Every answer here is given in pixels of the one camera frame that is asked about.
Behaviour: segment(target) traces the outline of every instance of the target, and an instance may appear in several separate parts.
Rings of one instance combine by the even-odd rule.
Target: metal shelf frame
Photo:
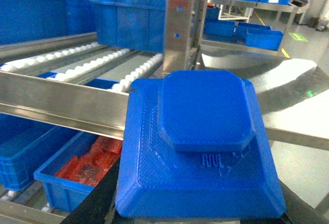
[[[268,11],[276,11],[277,17],[274,22],[274,27],[280,20],[282,12],[290,13],[288,23],[285,27],[283,38],[280,44],[278,51],[275,50],[268,50],[268,49],[260,49],[254,47],[248,47],[244,45],[237,45],[225,42],[217,42],[211,40],[202,40],[202,45],[211,46],[211,47],[219,47],[225,49],[232,49],[238,51],[245,51],[245,52],[252,52],[252,53],[262,53],[262,54],[269,54],[269,55],[280,55],[282,51],[282,47],[284,42],[286,41],[288,32],[291,29],[291,25],[293,24],[294,18],[296,14],[302,12],[302,8],[294,6],[294,5],[278,5],[278,4],[270,4],[270,3],[260,3],[260,2],[247,2],[247,1],[238,1],[238,0],[208,0],[209,3],[218,4],[218,5],[225,5],[225,6],[235,6],[235,7],[246,7],[252,9],[261,9],[261,10],[268,10]]]

